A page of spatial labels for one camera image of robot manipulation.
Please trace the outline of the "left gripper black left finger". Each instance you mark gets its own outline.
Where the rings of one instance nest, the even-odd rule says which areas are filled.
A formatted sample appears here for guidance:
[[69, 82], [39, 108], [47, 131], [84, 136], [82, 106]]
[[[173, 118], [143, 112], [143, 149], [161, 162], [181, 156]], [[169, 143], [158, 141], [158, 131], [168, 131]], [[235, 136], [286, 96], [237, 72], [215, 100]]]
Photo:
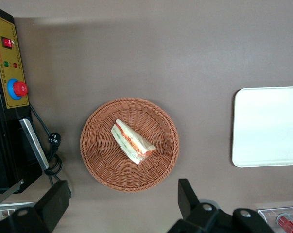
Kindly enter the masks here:
[[48, 232], [53, 232], [69, 206], [68, 182], [57, 181], [35, 204], [34, 209], [41, 217]]

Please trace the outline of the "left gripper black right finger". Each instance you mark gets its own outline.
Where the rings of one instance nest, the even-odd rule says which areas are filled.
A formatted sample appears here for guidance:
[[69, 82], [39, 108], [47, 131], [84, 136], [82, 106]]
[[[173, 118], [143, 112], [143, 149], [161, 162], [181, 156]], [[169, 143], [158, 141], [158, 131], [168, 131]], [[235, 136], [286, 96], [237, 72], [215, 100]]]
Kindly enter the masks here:
[[200, 204], [188, 179], [178, 180], [178, 206], [183, 219], [190, 216], [192, 211]]

